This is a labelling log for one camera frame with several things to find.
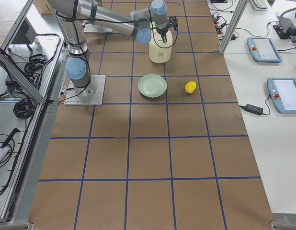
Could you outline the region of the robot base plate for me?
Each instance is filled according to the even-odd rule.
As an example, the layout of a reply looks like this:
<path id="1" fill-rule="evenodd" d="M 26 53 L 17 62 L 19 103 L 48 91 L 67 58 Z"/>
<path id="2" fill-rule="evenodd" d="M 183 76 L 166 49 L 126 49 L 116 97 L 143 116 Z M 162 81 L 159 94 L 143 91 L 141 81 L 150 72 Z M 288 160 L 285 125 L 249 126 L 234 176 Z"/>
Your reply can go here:
<path id="1" fill-rule="evenodd" d="M 75 88 L 72 81 L 69 81 L 67 91 L 67 99 L 63 101 L 66 106 L 101 106 L 103 103 L 104 88 L 106 75 L 91 75 L 91 82 L 88 87 L 82 92 L 82 89 Z"/>

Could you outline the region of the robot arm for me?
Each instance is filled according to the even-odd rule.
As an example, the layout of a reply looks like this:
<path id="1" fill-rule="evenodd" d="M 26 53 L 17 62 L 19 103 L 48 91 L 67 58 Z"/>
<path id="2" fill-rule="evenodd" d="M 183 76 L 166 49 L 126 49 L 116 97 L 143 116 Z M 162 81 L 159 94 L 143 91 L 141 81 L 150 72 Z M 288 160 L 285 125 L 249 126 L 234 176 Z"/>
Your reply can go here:
<path id="1" fill-rule="evenodd" d="M 169 28 L 178 29 L 176 17 L 167 15 L 163 0 L 154 0 L 149 7 L 135 10 L 128 17 L 104 8 L 99 0 L 50 0 L 48 3 L 68 44 L 65 74 L 73 85 L 73 92 L 67 94 L 66 105 L 101 105 L 103 99 L 105 76 L 91 74 L 90 51 L 81 33 L 81 21 L 132 36 L 140 44 L 154 39 L 153 29 L 163 43 L 169 43 Z"/>

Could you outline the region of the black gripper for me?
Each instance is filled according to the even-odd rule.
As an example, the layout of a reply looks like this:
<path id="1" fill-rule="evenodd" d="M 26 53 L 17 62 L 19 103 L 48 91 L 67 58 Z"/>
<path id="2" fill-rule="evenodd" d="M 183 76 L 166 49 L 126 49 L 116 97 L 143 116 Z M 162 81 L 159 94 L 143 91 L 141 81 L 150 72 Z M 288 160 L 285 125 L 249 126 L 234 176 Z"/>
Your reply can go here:
<path id="1" fill-rule="evenodd" d="M 170 27 L 170 23 L 155 23 L 156 25 L 156 29 L 158 34 L 160 34 L 161 36 L 159 36 L 159 43 L 166 43 L 167 42 L 167 32 L 169 30 Z"/>

